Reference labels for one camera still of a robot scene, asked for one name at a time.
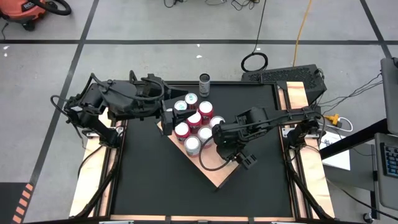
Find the wooden board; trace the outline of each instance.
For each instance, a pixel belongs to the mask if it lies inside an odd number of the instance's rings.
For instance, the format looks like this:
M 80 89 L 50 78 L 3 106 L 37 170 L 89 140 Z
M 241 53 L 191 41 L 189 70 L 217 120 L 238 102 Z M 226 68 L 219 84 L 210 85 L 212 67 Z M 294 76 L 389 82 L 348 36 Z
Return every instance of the wooden board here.
M 108 120 L 107 110 L 98 118 L 105 126 L 110 127 L 111 121 Z M 86 151 L 83 159 L 89 156 L 100 145 L 100 138 L 91 138 L 87 140 Z M 96 154 L 91 156 L 83 165 L 80 171 L 79 179 L 77 181 L 75 196 L 73 197 L 72 207 L 70 209 L 70 216 L 77 215 L 83 210 L 86 204 L 93 197 L 97 191 L 102 173 L 106 148 L 102 147 Z
M 157 126 L 162 129 L 160 122 L 157 123 Z M 220 170 L 217 171 L 208 171 L 205 170 L 199 163 L 199 158 L 198 156 L 196 157 L 191 157 L 188 156 L 183 142 L 180 142 L 177 137 L 174 134 L 168 136 L 169 139 L 176 145 L 176 147 L 182 152 L 184 153 L 190 160 L 192 163 L 194 163 L 194 165 L 200 169 L 200 171 L 216 186 L 219 187 L 224 180 L 238 167 L 238 163 L 237 162 L 230 162 L 228 165 L 226 165 L 225 167 L 223 167 Z M 203 149 L 202 154 L 201 154 L 201 160 L 203 162 L 203 164 L 205 165 L 205 167 L 208 168 L 216 168 L 219 167 L 221 165 L 223 165 L 225 163 L 225 160 L 223 160 L 217 153 L 216 151 L 216 144 L 213 143 L 213 145 L 211 147 L 209 147 L 208 149 Z
M 111 220 L 165 221 L 165 215 L 111 215 Z M 171 216 L 172 221 L 248 222 L 248 217 Z M 254 217 L 255 222 L 293 222 L 289 217 Z
M 307 96 L 302 82 L 287 82 L 287 92 L 289 94 L 292 109 L 308 106 Z M 318 149 L 316 139 L 306 139 L 305 142 L 309 146 L 313 146 Z M 300 150 L 300 155 L 302 158 L 307 189 L 311 192 L 324 211 L 331 217 L 334 217 L 335 213 L 331 204 L 329 188 L 326 182 L 325 172 L 323 170 L 323 164 L 319 152 L 315 152 L 310 147 L 305 147 Z M 312 211 L 312 215 L 314 218 L 317 218 L 314 211 Z
M 280 88 L 278 90 L 278 94 L 279 94 L 280 108 L 282 110 L 286 110 L 286 102 L 285 102 L 285 95 L 284 95 L 283 89 Z M 279 132 L 280 132 L 280 136 L 281 136 L 280 141 L 282 142 L 282 128 L 279 128 Z M 289 154 L 290 154 L 290 158 L 294 157 L 294 152 L 290 151 Z M 296 172 L 298 172 L 298 170 L 297 170 L 297 161 L 296 160 L 292 161 L 292 165 L 293 165 L 294 170 Z M 294 185 L 295 185 L 295 191 L 296 191 L 297 203 L 298 203 L 298 211 L 300 213 L 300 217 L 306 218 L 307 214 L 305 213 L 305 204 L 304 204 L 303 193 L 301 192 L 301 190 L 299 189 L 297 184 L 294 184 Z

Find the black clamp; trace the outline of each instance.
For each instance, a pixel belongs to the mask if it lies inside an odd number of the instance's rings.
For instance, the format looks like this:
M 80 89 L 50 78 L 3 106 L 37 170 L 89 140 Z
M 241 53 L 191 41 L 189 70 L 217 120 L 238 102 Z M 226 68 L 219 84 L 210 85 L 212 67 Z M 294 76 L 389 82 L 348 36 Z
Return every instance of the black clamp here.
M 170 215 L 166 215 L 164 223 L 165 224 L 171 224 L 172 223 L 172 217 Z
M 254 224 L 254 217 L 249 217 L 249 224 Z

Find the black table surface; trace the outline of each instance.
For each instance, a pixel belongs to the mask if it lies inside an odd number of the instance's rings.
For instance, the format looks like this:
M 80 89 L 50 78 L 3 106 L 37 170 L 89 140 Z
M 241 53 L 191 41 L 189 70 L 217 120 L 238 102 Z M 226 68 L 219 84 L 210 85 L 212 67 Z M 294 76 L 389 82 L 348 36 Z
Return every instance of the black table surface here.
M 198 86 L 182 88 L 199 96 Z M 210 101 L 215 115 L 227 122 L 253 106 L 277 109 L 272 85 L 212 85 L 210 96 L 199 98 Z M 182 99 L 167 101 L 167 107 Z M 215 191 L 177 146 L 159 134 L 156 122 L 129 121 L 111 214 L 292 217 L 277 128 L 247 145 L 257 164 L 236 170 Z

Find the white paper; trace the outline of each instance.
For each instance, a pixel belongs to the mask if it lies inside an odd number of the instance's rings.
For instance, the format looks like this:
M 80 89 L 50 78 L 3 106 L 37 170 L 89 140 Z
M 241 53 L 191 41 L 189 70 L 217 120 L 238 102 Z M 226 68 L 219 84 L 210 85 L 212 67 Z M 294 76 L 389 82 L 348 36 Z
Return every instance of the white paper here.
M 327 131 L 326 134 L 321 139 L 320 149 L 322 150 L 324 147 L 327 147 L 330 144 L 339 141 L 341 138 L 338 134 Z M 351 166 L 349 164 L 349 150 L 346 150 L 337 155 L 324 159 L 322 160 L 322 163 L 324 165 L 337 167 L 340 169 L 351 170 Z

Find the wooden frame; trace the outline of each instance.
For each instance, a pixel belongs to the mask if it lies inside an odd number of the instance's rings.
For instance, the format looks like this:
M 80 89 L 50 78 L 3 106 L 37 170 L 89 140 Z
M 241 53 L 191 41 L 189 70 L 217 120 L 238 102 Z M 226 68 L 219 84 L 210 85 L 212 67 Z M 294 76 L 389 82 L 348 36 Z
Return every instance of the wooden frame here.
M 287 82 L 287 93 L 289 94 L 291 108 L 302 108 L 307 106 L 307 97 L 305 95 L 305 89 L 302 82 Z M 286 109 L 286 102 L 284 92 L 279 90 L 280 105 L 282 109 Z M 100 120 L 104 124 L 109 124 L 106 121 L 106 113 L 101 116 Z M 306 139 L 308 145 L 318 148 L 317 141 L 315 139 Z M 98 145 L 97 139 L 90 139 L 87 144 L 87 150 L 85 157 L 91 153 L 90 150 L 94 149 Z M 303 172 L 307 188 L 315 198 L 315 200 L 322 206 L 324 211 L 331 217 L 334 217 L 333 206 L 331 204 L 330 194 L 326 183 L 325 173 L 323 171 L 323 164 L 319 153 L 315 152 L 309 147 L 303 148 L 300 152 L 302 159 Z M 108 158 L 108 171 L 114 161 L 115 151 L 112 151 Z M 98 188 L 98 183 L 104 166 L 104 153 L 97 153 L 87 161 L 85 166 L 82 168 L 80 178 L 76 187 L 75 197 L 73 199 L 70 215 L 76 215 L 90 200 L 91 196 L 95 193 Z M 297 170 L 297 164 L 293 161 L 293 165 Z M 103 197 L 101 198 L 101 208 L 99 215 L 106 215 L 106 209 L 108 207 L 108 198 L 110 193 L 110 185 L 105 190 Z M 299 188 L 295 188 L 298 202 L 299 216 L 306 218 L 305 203 L 303 195 Z M 313 218 L 317 218 L 315 212 L 312 211 Z M 152 220 L 152 221 L 164 221 L 165 215 L 111 215 L 112 220 Z M 208 220 L 208 221 L 230 221 L 230 222 L 247 222 L 248 217 L 188 217 L 188 216 L 171 216 L 172 221 L 197 221 L 197 220 Z M 254 217 L 254 221 L 257 222 L 292 222 L 294 217 Z

